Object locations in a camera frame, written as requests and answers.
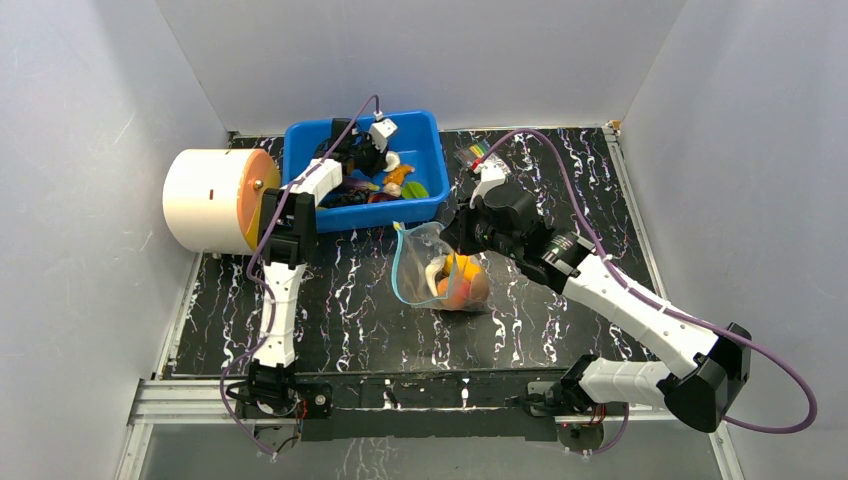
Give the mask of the round white brown slice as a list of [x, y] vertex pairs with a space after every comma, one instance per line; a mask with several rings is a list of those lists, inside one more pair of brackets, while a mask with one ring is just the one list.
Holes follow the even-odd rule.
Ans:
[[490, 295], [490, 286], [487, 276], [476, 273], [469, 281], [468, 300], [475, 304], [484, 304]]

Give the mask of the clear zip top bag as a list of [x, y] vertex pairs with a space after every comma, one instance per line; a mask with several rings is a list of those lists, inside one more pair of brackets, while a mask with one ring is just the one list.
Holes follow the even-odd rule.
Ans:
[[428, 222], [413, 228], [393, 224], [397, 234], [391, 286], [403, 304], [419, 309], [478, 312], [487, 309], [490, 282], [479, 258], [457, 253]]

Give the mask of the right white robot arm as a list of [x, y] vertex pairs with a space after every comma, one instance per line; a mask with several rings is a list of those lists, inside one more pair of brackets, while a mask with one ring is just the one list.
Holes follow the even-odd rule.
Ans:
[[602, 403], [636, 403], [712, 433], [748, 380], [747, 330], [684, 321], [669, 302], [605, 262], [589, 240], [549, 226], [520, 190], [499, 186], [461, 203], [440, 237], [461, 255], [491, 251], [513, 260], [529, 280], [599, 313], [656, 356], [636, 363], [581, 357], [561, 380], [564, 403], [577, 414]]

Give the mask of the white garlic mushroom toy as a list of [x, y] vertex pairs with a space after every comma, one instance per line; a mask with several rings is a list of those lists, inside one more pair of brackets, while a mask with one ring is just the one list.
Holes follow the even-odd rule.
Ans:
[[437, 256], [425, 267], [425, 280], [429, 292], [433, 297], [440, 296], [438, 293], [437, 277], [443, 272], [446, 259], [447, 257], [444, 255]]

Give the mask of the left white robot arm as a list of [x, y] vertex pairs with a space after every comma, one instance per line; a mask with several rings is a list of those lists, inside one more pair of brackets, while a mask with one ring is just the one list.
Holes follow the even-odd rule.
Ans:
[[317, 247], [316, 207], [353, 171], [373, 177], [397, 166], [397, 156], [388, 153], [397, 130], [381, 113], [367, 130], [351, 119], [331, 131], [331, 144], [302, 173], [263, 193], [258, 245], [249, 263], [262, 263], [261, 336], [250, 354], [247, 379], [226, 388], [226, 396], [273, 416], [288, 416], [304, 403], [293, 379], [294, 328], [300, 284]]

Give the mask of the black grape bunch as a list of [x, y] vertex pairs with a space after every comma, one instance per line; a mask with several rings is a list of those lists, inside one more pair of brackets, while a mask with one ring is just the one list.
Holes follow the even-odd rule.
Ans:
[[329, 199], [325, 199], [322, 202], [322, 206], [327, 209], [335, 209], [364, 205], [368, 203], [372, 194], [373, 191], [370, 189], [353, 189], [332, 195]]

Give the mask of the white oyster mushroom toy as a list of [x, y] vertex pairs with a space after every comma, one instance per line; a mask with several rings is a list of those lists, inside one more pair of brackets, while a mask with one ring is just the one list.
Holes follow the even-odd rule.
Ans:
[[395, 151], [388, 150], [385, 154], [385, 163], [384, 172], [389, 173], [394, 171], [401, 163], [399, 154]]

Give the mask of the orange peach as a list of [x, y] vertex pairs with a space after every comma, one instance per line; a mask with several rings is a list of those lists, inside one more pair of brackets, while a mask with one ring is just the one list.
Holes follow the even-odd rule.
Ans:
[[471, 303], [470, 292], [471, 284], [465, 279], [451, 280], [445, 277], [437, 284], [440, 304], [447, 310], [462, 310], [468, 307]]

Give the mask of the yellow bell pepper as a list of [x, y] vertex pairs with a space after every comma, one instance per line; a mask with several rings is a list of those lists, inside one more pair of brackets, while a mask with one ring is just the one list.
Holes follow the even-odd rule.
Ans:
[[477, 275], [483, 274], [483, 268], [473, 256], [452, 253], [445, 258], [442, 272], [445, 276], [461, 276], [471, 283]]

